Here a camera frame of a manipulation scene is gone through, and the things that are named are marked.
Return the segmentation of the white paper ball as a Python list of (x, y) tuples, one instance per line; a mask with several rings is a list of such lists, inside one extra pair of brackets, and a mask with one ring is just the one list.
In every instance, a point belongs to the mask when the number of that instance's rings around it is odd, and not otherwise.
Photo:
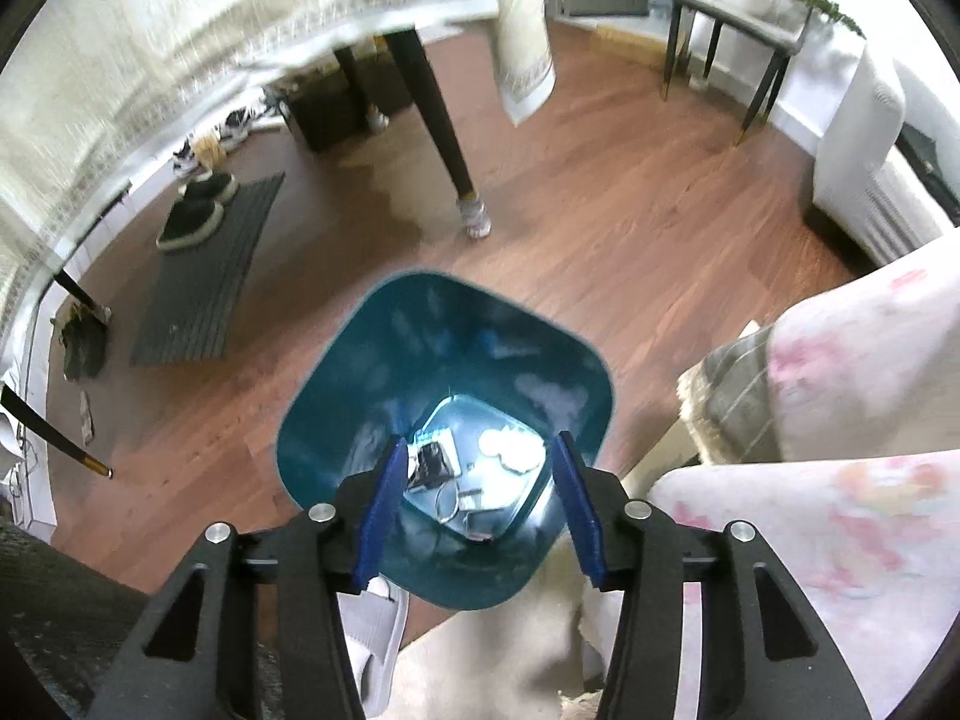
[(506, 472), (515, 475), (535, 472), (545, 460), (545, 445), (539, 434), (517, 427), (483, 431), (478, 449), (483, 457), (498, 460)]

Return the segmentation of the dark ribbed floor mat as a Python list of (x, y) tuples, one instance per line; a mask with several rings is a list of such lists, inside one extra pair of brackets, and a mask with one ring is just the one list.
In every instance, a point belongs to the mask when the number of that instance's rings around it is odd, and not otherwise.
[(285, 174), (242, 184), (217, 232), (163, 254), (130, 353), (133, 367), (220, 359), (260, 234)]

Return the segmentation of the teal trash bin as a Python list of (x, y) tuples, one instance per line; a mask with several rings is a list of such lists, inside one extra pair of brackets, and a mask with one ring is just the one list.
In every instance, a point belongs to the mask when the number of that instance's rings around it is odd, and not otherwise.
[[(410, 479), (379, 570), (432, 605), (483, 610), (519, 593), (565, 517), (547, 452), (568, 431), (596, 461), (613, 382), (596, 349), (516, 302), (436, 271), (404, 271), (353, 310), (277, 439), (277, 473), (299, 507), (332, 499), (387, 439), (441, 452), (439, 481)], [(487, 429), (539, 434), (527, 475), (483, 457)]]

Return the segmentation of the pink patterned round tablecloth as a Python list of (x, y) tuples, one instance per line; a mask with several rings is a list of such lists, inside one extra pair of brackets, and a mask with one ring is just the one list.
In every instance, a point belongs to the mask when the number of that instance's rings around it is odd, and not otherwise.
[(793, 305), (766, 372), (779, 461), (674, 470), (652, 500), (752, 522), (889, 717), (958, 614), (957, 236)]

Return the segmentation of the black table leg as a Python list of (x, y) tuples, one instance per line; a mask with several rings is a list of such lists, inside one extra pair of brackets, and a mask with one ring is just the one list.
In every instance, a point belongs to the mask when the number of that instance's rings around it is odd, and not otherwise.
[(464, 231), (476, 241), (486, 238), (491, 232), (490, 215), (473, 185), (446, 101), (418, 32), (415, 29), (387, 32), (384, 43), (454, 185)]

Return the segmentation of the black slipper pair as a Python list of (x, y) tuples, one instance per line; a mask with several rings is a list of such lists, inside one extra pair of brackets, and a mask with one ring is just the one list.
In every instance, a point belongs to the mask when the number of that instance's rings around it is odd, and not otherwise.
[(206, 171), (190, 179), (179, 188), (179, 198), (156, 238), (156, 249), (192, 249), (210, 239), (223, 223), (226, 205), (238, 190), (238, 179), (229, 172)]

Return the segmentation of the grey dining chair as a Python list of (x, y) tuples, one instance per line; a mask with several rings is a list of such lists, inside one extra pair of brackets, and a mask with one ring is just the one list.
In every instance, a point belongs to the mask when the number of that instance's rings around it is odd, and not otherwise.
[(757, 117), (764, 121), (770, 117), (781, 93), (782, 83), (788, 75), (788, 68), (794, 57), (804, 46), (807, 32), (811, 31), (814, 10), (800, 7), (802, 20), (796, 29), (788, 29), (775, 21), (763, 20), (750, 15), (739, 5), (724, 0), (670, 0), (670, 20), (665, 43), (664, 63), (662, 64), (661, 98), (669, 98), (672, 80), (677, 73), (680, 59), (688, 52), (688, 43), (692, 34), (680, 39), (680, 28), (685, 15), (704, 16), (711, 21), (708, 46), (701, 62), (702, 80), (708, 80), (716, 62), (721, 37), (730, 32), (734, 36), (734, 46), (756, 47), (766, 54), (766, 65), (755, 86), (754, 93), (748, 99), (747, 110), (740, 124), (739, 133), (734, 140), (740, 145), (748, 133), (752, 132)]

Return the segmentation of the beige patterned tablecloth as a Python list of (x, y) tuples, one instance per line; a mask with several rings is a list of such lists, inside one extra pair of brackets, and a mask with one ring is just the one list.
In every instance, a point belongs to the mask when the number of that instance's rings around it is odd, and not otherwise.
[(47, 0), (2, 71), (3, 323), (210, 110), (337, 47), (455, 23), (488, 32), (506, 114), (534, 114), (555, 85), (545, 0)]

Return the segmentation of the grey slipper on foot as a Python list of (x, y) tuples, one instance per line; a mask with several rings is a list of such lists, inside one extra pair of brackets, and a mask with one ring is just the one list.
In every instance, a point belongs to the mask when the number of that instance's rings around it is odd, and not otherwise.
[(409, 592), (378, 575), (359, 595), (338, 595), (348, 660), (364, 715), (379, 717), (391, 699), (400, 644), (409, 619)]

